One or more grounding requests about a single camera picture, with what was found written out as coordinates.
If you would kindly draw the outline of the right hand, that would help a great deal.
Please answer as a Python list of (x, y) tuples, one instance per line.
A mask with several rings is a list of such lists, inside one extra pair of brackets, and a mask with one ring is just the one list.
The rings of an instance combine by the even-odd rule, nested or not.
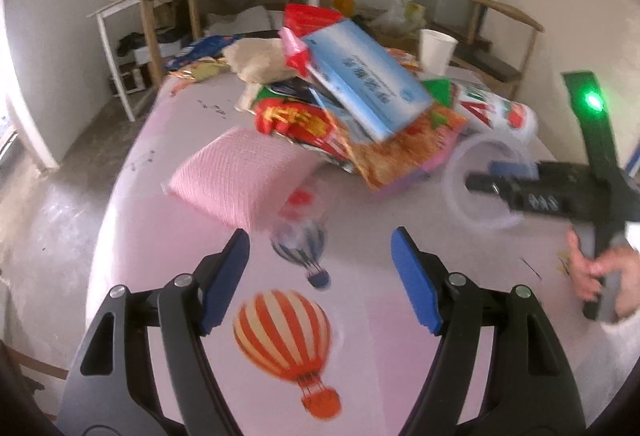
[(600, 279), (620, 271), (616, 317), (622, 320), (633, 315), (639, 309), (639, 252), (622, 245), (608, 249), (597, 259), (589, 259), (582, 255), (574, 230), (567, 232), (566, 239), (570, 254), (570, 280), (576, 295), (585, 301), (595, 301), (602, 289)]

